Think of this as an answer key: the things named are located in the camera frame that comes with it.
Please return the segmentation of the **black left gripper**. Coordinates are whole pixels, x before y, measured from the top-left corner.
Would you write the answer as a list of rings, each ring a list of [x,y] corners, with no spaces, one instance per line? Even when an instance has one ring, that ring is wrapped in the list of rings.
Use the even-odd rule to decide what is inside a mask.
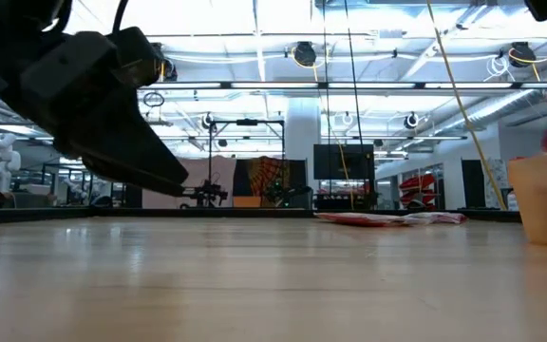
[[[142,117],[135,87],[114,74],[119,65],[107,35],[80,32],[23,71],[22,94],[66,158],[107,180],[179,197],[185,167]]]

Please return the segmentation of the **black curtain panel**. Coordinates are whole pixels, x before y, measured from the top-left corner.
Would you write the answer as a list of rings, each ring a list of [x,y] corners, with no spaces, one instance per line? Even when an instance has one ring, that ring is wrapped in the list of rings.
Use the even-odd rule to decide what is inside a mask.
[[[139,186],[132,184],[125,186],[124,206],[126,208],[142,208],[142,189]]]

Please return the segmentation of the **black background robot station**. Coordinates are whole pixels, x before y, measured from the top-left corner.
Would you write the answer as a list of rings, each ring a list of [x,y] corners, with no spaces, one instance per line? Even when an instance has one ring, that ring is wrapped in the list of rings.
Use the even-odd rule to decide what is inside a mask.
[[[270,120],[254,120],[254,119],[240,119],[235,121],[217,121],[213,120],[213,123],[217,126],[215,132],[209,132],[208,136],[208,160],[209,160],[209,172],[211,172],[212,167],[212,158],[215,156],[213,152],[213,143],[214,141],[239,141],[239,140],[254,140],[254,141],[265,141],[270,138],[270,136],[237,136],[233,138],[232,136],[221,136],[221,133],[229,125],[236,126],[258,126],[265,125],[269,127],[274,136],[280,140],[281,147],[279,148],[279,157],[275,159],[287,159],[286,156],[286,130],[285,130],[285,121],[270,121]],[[195,200],[197,202],[196,208],[215,208],[216,200],[218,204],[221,204],[224,200],[228,199],[228,193],[221,190],[220,185],[215,185],[211,180],[206,180],[201,186],[197,187],[184,187],[182,195],[185,198]]]

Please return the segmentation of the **beige curtain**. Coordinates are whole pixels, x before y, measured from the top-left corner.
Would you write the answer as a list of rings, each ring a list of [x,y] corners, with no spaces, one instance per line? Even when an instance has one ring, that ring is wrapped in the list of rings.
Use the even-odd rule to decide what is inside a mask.
[[[236,159],[220,156],[212,158],[211,172],[209,172],[209,160],[180,158],[180,163],[188,171],[188,178],[182,184],[185,187],[201,186],[205,181],[211,180],[213,184],[220,185],[221,190],[228,193],[228,199],[221,204],[215,203],[215,207],[230,207],[232,205],[234,174]],[[142,191],[141,205],[143,209],[180,209],[183,204],[195,205],[196,201],[189,198],[170,197],[161,193],[144,189]]]

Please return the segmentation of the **white robot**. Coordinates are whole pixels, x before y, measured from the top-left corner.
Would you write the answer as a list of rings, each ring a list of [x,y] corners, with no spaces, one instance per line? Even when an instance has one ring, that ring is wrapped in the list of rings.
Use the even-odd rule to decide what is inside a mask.
[[[12,133],[0,133],[0,193],[9,192],[11,174],[21,167],[21,155],[13,149],[16,140]]]

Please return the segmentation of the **orange patterned panel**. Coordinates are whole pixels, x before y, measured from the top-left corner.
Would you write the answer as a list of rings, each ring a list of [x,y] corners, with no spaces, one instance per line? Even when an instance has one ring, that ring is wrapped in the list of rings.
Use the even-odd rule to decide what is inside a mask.
[[[258,157],[236,161],[232,195],[261,197],[258,208],[311,208],[307,165],[301,160]]]

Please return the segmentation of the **black door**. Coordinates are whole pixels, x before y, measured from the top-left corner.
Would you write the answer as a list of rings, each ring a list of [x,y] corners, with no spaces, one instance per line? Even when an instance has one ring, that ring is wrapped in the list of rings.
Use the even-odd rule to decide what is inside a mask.
[[[465,208],[484,208],[484,176],[480,160],[462,160],[462,181]]]

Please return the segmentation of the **red shelf rack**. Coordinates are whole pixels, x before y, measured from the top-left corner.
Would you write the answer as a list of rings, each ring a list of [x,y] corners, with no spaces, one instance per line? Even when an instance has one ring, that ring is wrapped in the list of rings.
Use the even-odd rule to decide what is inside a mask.
[[[403,181],[399,185],[401,204],[408,206],[411,202],[419,202],[425,206],[432,205],[434,199],[438,196],[434,190],[435,181],[436,179],[432,174],[414,176]]]

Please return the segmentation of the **black metal table frame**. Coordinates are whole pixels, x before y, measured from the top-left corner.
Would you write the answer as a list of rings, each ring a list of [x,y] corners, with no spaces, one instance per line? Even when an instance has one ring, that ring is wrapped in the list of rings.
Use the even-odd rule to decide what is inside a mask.
[[[87,218],[233,218],[313,219],[319,211],[303,209],[144,209],[56,207],[44,209],[0,209],[0,223]]]

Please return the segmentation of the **black wall monitor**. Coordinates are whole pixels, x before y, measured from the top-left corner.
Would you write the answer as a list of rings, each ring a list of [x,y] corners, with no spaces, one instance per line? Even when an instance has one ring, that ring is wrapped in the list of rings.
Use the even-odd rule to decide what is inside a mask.
[[[370,180],[374,178],[372,145],[315,144],[313,157],[313,173],[316,180]]]

